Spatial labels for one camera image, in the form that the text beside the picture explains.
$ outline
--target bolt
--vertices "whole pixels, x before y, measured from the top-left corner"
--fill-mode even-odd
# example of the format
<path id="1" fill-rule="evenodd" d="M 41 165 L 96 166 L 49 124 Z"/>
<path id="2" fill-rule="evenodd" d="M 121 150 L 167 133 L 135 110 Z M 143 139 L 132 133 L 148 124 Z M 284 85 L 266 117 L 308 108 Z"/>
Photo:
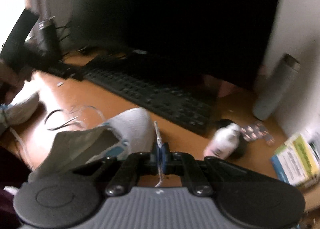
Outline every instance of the bolt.
<path id="1" fill-rule="evenodd" d="M 108 192 L 112 195 L 121 195 L 124 193 L 124 187 L 117 185 L 117 186 L 112 186 L 108 189 Z"/>
<path id="2" fill-rule="evenodd" d="M 199 195 L 203 195 L 203 194 L 209 194 L 211 193 L 211 187 L 209 186 L 196 186 L 196 192 Z"/>
<path id="3" fill-rule="evenodd" d="M 164 193 L 164 191 L 163 191 L 162 189 L 156 190 L 156 194 L 158 194 L 158 195 L 161 195 L 161 194 L 163 194 L 163 193 Z"/>

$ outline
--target gray ribbed panel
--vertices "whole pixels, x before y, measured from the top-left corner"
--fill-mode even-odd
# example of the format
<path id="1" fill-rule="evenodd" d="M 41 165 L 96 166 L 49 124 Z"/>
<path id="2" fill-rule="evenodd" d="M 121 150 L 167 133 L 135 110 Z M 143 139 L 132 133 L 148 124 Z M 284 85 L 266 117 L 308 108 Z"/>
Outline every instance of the gray ribbed panel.
<path id="1" fill-rule="evenodd" d="M 99 212 L 72 229 L 239 229 L 220 214 L 210 198 L 193 196 L 185 187 L 133 187 L 110 197 Z"/>

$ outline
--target silver lid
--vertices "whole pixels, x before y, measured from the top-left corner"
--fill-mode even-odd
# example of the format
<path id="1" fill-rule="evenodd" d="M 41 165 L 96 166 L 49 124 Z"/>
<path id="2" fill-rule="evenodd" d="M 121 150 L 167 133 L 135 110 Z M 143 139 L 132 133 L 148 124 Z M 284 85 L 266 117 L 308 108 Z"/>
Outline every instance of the silver lid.
<path id="1" fill-rule="evenodd" d="M 299 61 L 297 59 L 295 59 L 294 57 L 292 57 L 289 54 L 285 54 L 283 59 L 282 59 L 288 66 L 290 66 L 293 70 L 299 72 L 300 68 L 301 68 L 301 64 L 299 63 Z"/>
<path id="2" fill-rule="evenodd" d="M 44 21 L 41 21 L 39 23 L 39 30 L 42 30 L 50 25 L 54 25 L 53 18 L 54 17 L 51 17 L 51 18 L 45 19 Z"/>

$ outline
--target bright window light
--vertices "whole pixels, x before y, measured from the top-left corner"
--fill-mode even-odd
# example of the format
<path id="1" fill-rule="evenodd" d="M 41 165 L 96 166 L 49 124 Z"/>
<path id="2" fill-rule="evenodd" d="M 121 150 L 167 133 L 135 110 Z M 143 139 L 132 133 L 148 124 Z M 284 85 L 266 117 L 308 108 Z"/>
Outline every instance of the bright window light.
<path id="1" fill-rule="evenodd" d="M 25 8 L 25 0 L 0 0 L 0 47 Z"/>

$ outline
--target black keyboard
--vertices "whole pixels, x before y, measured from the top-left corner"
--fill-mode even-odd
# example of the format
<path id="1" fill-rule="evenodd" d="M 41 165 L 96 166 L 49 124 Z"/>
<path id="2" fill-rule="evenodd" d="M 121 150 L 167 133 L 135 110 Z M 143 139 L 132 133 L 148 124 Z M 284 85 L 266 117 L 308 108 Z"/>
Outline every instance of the black keyboard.
<path id="1" fill-rule="evenodd" d="M 86 80 L 203 135 L 209 124 L 212 106 L 193 98 L 180 87 L 138 75 L 137 67 L 132 67 L 136 62 L 136 59 L 126 62 L 99 55 L 82 68 L 82 73 Z"/>

